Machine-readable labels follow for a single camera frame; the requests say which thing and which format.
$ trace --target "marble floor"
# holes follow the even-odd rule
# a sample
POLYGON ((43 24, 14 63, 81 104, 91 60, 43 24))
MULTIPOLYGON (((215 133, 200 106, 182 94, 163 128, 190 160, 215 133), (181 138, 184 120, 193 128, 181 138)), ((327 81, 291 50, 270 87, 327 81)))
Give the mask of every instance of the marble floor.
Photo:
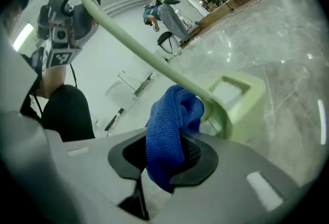
MULTIPOLYGON (((263 79, 267 132, 248 145, 303 185, 327 155, 318 100, 329 109, 328 49, 329 27, 316 0, 261 0, 217 22, 170 66, 203 87, 223 70, 263 79)), ((111 134, 144 127, 152 104, 172 84, 162 75, 152 81, 111 134)))

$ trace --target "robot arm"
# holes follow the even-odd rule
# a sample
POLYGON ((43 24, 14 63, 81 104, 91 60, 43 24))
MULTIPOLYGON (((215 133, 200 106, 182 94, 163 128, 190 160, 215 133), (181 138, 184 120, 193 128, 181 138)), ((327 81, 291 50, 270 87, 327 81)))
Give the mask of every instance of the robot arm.
POLYGON ((82 4, 72 7, 68 0, 49 0, 41 7, 37 23, 36 34, 46 41, 46 68, 71 64, 98 29, 82 4))

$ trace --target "light green handle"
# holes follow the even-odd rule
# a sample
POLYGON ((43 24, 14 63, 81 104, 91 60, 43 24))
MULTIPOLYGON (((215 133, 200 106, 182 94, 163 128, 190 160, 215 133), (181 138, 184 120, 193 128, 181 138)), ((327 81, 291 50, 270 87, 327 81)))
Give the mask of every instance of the light green handle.
POLYGON ((154 69, 167 76, 169 79, 179 84, 183 88, 187 89, 191 93, 199 96, 204 105, 206 117, 211 114, 211 93, 204 90, 197 84, 193 83, 179 72, 172 69, 168 64, 164 63, 141 44, 138 43, 133 37, 125 32, 120 26, 118 26, 98 5, 96 0, 81 0, 89 14, 110 34, 117 38, 124 46, 131 50, 134 54, 139 56, 145 62, 150 64, 154 69))

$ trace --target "light green mop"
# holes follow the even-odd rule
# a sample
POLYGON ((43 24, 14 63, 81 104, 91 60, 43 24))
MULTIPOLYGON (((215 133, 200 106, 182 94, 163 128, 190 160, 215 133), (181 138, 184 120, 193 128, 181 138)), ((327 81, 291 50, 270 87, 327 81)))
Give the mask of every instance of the light green mop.
POLYGON ((202 122, 209 121, 218 136, 243 143, 257 134, 263 124, 265 85, 262 80, 228 72, 223 73, 208 90, 203 89, 139 44, 107 16, 96 0, 81 1, 88 13, 129 50, 175 83, 199 96, 205 107, 202 122), (221 99, 221 90, 239 91, 239 96, 230 94, 230 97, 235 95, 235 98, 231 97, 231 103, 227 106, 227 100, 224 103, 221 99))

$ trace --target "blue microfiber cloth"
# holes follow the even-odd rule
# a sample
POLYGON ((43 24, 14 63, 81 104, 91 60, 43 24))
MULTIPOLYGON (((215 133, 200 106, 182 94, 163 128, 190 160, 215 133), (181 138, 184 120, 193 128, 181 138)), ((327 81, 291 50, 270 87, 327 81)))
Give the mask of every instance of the blue microfiber cloth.
POLYGON ((171 86, 151 108, 147 123, 146 155, 149 177, 170 190, 170 172, 184 163, 179 129, 198 131, 202 101, 179 85, 171 86))

